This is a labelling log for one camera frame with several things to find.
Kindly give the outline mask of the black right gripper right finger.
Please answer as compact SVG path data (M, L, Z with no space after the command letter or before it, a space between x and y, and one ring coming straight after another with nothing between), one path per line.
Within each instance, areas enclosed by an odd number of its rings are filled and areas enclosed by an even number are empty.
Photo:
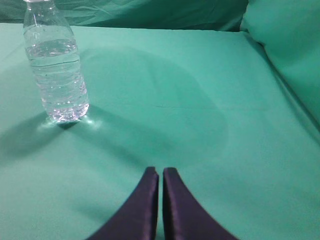
M162 221L166 240L235 240L213 219L174 167L163 170Z

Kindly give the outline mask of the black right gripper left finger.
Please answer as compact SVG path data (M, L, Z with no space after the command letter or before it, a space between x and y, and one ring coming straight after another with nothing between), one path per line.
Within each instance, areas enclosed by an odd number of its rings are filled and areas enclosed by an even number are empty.
M89 240L154 240L159 209L159 175L145 169L136 188L116 213Z

